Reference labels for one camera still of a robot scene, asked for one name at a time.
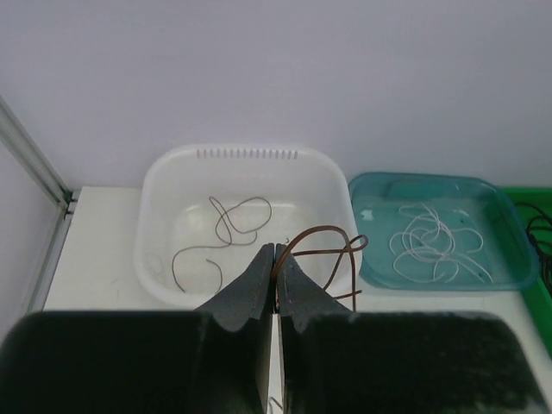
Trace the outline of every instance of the white plastic bin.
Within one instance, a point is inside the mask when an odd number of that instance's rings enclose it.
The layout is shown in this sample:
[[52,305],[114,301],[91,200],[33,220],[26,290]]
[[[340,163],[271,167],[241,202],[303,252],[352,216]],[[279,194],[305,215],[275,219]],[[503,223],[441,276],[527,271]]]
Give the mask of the white plastic bin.
[[[226,209],[247,198],[263,197],[272,205],[272,218],[258,231],[252,245],[182,253],[174,268],[180,284],[185,285],[184,293],[173,279],[175,253],[190,246],[223,245],[215,235],[220,216],[210,204],[210,196]],[[262,224],[267,214],[267,204],[258,200],[230,216],[236,227],[250,229]],[[182,147],[157,160],[145,178],[135,270],[144,288],[156,298],[195,308],[219,286],[219,272],[212,262],[222,271],[224,288],[245,270],[263,244],[286,243],[303,230],[323,224],[343,228],[349,238],[357,235],[347,181],[326,155],[308,148]],[[254,235],[234,236],[236,242],[250,242]],[[338,234],[323,232],[305,238],[295,250],[342,247]],[[361,257],[361,252],[354,254],[357,272]],[[298,257],[299,265],[319,285],[327,281],[335,261],[335,254]],[[328,292],[337,295],[350,289],[350,263],[342,260]]]

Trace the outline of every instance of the white string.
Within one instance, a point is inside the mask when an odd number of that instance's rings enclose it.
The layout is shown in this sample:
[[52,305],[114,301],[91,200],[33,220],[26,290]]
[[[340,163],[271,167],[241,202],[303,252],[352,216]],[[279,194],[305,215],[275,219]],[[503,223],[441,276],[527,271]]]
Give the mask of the white string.
[[[414,215],[408,210],[423,210],[421,214]],[[452,263],[455,267],[454,272],[450,277],[447,277],[443,283],[450,283],[453,281],[460,268],[466,269],[481,283],[490,281],[494,282],[491,274],[476,260],[469,256],[469,254],[475,254],[483,249],[484,242],[483,236],[475,229],[469,227],[462,227],[460,229],[450,229],[440,218],[436,209],[426,204],[409,204],[403,205],[398,209],[398,213],[402,216],[411,218],[411,222],[406,226],[404,231],[399,231],[391,236],[389,239],[389,249],[395,255],[392,267],[397,274],[413,283],[435,283],[446,278],[446,272],[443,271],[438,274],[438,267],[442,263]],[[428,223],[432,224],[433,228],[428,227]],[[480,239],[480,244],[477,248],[466,250],[465,252],[457,251],[456,239],[454,233],[470,232],[475,234]],[[442,239],[442,235],[448,238],[448,246],[446,248],[435,248],[431,243],[437,242]],[[399,237],[404,251],[400,254],[393,248],[393,241]],[[433,274],[431,279],[417,279],[401,271],[398,268],[398,263],[404,257],[412,257],[413,259],[421,262],[433,265]]]

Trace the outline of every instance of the white wall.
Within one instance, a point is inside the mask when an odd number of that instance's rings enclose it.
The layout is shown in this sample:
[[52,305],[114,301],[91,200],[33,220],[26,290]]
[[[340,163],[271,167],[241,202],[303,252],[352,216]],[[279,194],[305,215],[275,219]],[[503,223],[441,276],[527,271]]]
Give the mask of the white wall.
[[24,312],[57,210],[0,143],[0,340]]
[[197,141],[552,185],[548,0],[3,0],[0,91],[72,187]]

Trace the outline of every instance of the green plastic bin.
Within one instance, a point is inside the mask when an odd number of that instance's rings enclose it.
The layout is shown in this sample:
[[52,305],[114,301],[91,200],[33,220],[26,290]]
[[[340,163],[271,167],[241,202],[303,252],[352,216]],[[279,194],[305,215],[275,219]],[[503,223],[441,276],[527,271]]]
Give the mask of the green plastic bin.
[[[534,204],[552,216],[552,189],[549,188],[505,188],[506,194],[514,203],[525,202]],[[537,213],[530,208],[517,209],[525,224]],[[552,233],[541,233],[539,237],[552,242]],[[522,291],[524,301],[538,329],[544,346],[552,358],[552,298],[543,281],[538,281]]]

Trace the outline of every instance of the plastic bin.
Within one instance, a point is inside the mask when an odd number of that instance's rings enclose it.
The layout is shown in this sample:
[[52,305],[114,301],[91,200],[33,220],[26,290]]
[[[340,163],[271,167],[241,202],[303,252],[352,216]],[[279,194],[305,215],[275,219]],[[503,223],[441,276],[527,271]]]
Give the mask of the plastic bin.
[[[358,229],[370,239],[361,276],[372,285],[426,291],[506,290],[525,288],[538,275],[538,258],[511,200],[485,181],[375,172],[354,179],[349,190]],[[410,245],[405,248],[402,239],[401,232],[413,217],[424,212],[429,216],[428,207],[454,232],[453,253],[438,267],[407,254]],[[417,228],[414,234],[421,235],[431,225],[420,220],[411,229]],[[442,243],[444,247],[436,246],[439,252],[451,243],[442,231],[436,240],[433,235],[428,240],[431,247]]]
[[[185,285],[184,293],[173,279],[175,253],[190,246],[223,244],[214,231],[220,215],[209,197],[226,209],[248,198],[263,197],[272,205],[272,218],[251,245],[198,248],[181,254],[175,261],[175,273]],[[258,226],[267,214],[267,204],[260,200],[230,213],[240,229]],[[245,270],[263,244],[287,243],[303,230],[321,224],[341,227],[349,237],[357,235],[347,180],[326,155],[307,148],[182,147],[157,160],[145,178],[135,270],[143,287],[159,300],[194,308],[216,292],[219,272],[213,262],[221,269],[225,287]],[[239,243],[250,242],[252,236],[234,234]],[[343,246],[338,234],[323,232],[305,238],[297,250]],[[359,269],[361,252],[354,258]],[[335,260],[335,255],[298,257],[299,265],[320,285],[327,281]],[[350,292],[350,274],[350,263],[342,260],[328,293]]]
[[[514,203],[534,204],[552,216],[552,189],[506,188],[505,191]],[[517,211],[525,224],[536,215],[533,209],[526,207],[520,207]],[[542,232],[539,237],[546,242],[552,242],[552,235],[548,232]],[[552,298],[540,278],[522,293],[533,322],[543,339],[544,346],[552,358]]]

